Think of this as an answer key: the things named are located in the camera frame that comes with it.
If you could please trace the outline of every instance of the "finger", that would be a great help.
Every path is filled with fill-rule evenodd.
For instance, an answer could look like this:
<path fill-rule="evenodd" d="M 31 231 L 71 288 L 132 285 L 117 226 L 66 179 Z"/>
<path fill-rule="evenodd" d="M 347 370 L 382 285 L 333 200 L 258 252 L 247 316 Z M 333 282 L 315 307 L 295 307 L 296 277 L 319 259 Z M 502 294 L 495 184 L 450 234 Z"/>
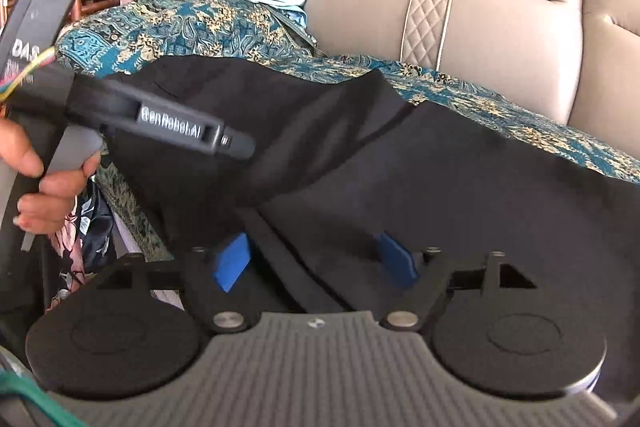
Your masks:
<path fill-rule="evenodd" d="M 27 216 L 26 214 L 20 214 L 14 217 L 14 225 L 20 227 L 25 232 L 36 234 L 57 232 L 64 224 L 64 219 L 60 219 L 59 221 L 46 221 L 45 219 Z"/>
<path fill-rule="evenodd" d="M 56 198 L 73 198 L 80 194 L 86 185 L 84 172 L 61 171 L 47 174 L 40 181 L 40 191 Z"/>
<path fill-rule="evenodd" d="M 11 120 L 0 120 L 0 158 L 25 176 L 37 178 L 44 171 L 24 129 Z"/>
<path fill-rule="evenodd" d="M 48 221 L 65 219 L 73 210 L 74 198 L 54 198 L 46 194 L 25 194 L 18 200 L 18 212 Z"/>
<path fill-rule="evenodd" d="M 82 172 L 84 173 L 84 177 L 88 178 L 89 176 L 93 176 L 95 169 L 100 165 L 100 151 L 95 153 L 91 158 L 89 158 L 84 165 L 82 165 Z"/>

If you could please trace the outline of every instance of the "sofa cushion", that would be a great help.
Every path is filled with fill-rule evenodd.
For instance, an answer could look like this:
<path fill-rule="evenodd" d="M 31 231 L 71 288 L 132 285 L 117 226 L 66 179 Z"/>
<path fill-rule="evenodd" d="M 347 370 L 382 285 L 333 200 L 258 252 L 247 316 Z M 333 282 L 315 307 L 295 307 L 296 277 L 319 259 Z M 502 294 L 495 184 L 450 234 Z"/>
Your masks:
<path fill-rule="evenodd" d="M 309 31 L 329 54 L 363 53 L 436 68 L 566 123 L 580 72 L 581 4 L 308 0 L 305 9 Z"/>
<path fill-rule="evenodd" d="M 640 0 L 584 0 L 584 57 L 569 124 L 640 157 Z"/>

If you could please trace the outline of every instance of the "black fabric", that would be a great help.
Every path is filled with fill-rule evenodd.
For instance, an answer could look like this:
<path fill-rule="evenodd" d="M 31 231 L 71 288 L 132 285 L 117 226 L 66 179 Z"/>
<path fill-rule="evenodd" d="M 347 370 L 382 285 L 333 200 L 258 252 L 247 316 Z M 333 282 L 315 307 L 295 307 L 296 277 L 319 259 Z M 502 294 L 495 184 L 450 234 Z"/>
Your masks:
<path fill-rule="evenodd" d="M 314 279 L 256 210 L 245 208 L 239 210 L 238 215 L 270 271 L 302 310 L 312 314 L 350 310 L 341 299 L 335 298 L 335 293 L 327 291 L 322 280 Z"/>
<path fill-rule="evenodd" d="M 171 57 L 123 78 L 257 141 L 243 163 L 123 133 L 110 140 L 115 164 L 172 250 L 214 245 L 242 229 L 235 208 L 253 207 L 281 242 L 279 255 L 287 250 L 300 263 L 296 273 L 341 308 L 378 316 L 400 292 L 372 234 L 386 230 L 411 250 L 436 246 L 478 263 L 503 250 L 604 325 L 600 396 L 624 402 L 640 392 L 640 187 L 439 105 L 413 108 L 377 71 L 327 86 L 234 58 Z M 272 260 L 271 269 L 300 293 L 285 265 Z"/>
<path fill-rule="evenodd" d="M 240 58 L 190 56 L 163 57 L 121 78 L 222 118 L 256 142 L 246 162 L 121 131 L 108 140 L 172 250 L 210 247 L 238 232 L 234 208 L 305 186 L 412 108 L 379 71 L 327 86 Z"/>
<path fill-rule="evenodd" d="M 504 251 L 604 327 L 600 396 L 625 402 L 640 391 L 636 185 L 423 103 L 340 168 L 260 211 L 316 277 L 379 318 L 398 290 L 377 263 L 374 234 L 478 264 Z"/>

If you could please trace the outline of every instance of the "fingernail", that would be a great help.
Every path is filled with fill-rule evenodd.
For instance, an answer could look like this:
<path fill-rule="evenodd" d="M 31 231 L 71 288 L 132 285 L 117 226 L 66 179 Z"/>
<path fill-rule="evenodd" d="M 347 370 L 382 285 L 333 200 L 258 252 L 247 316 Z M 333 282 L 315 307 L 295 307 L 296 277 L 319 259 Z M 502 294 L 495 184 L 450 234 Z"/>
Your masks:
<path fill-rule="evenodd" d="M 33 149 L 29 149 L 20 161 L 18 170 L 28 176 L 38 177 L 44 172 L 42 161 Z"/>
<path fill-rule="evenodd" d="M 14 217 L 14 225 L 16 227 L 19 227 L 21 230 L 24 230 L 25 232 L 29 232 L 31 221 L 28 217 L 23 216 L 22 214 L 18 214 L 18 216 Z"/>
<path fill-rule="evenodd" d="M 55 179 L 53 180 L 53 182 L 51 182 L 51 179 L 49 178 L 49 176 L 44 176 L 43 179 L 40 180 L 40 183 L 38 183 L 38 190 L 40 192 L 47 192 L 48 190 L 51 190 L 52 188 L 56 187 L 56 181 Z"/>
<path fill-rule="evenodd" d="M 29 208 L 29 201 L 31 200 L 30 194 L 25 194 L 18 200 L 18 213 L 22 214 L 25 210 Z"/>

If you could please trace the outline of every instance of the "paisley fabric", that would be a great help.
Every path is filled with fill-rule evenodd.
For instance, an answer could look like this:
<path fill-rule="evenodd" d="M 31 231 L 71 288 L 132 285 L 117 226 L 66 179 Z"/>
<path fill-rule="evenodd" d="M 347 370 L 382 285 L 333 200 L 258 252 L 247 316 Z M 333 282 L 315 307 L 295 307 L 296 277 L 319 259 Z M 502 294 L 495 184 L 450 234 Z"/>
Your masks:
<path fill-rule="evenodd" d="M 132 73 L 163 55 L 191 54 L 246 58 L 323 83 L 341 82 L 378 68 L 409 102 L 444 105 L 503 136 L 606 176 L 640 183 L 640 160 L 518 107 L 489 89 L 392 60 L 365 55 L 326 57 L 314 43 L 302 28 L 262 4 L 245 0 L 135 0 L 75 23 L 57 48 L 60 63 L 95 76 Z M 97 175 L 106 197 L 132 226 L 146 255 L 167 256 L 122 176 L 113 164 L 107 165 Z"/>

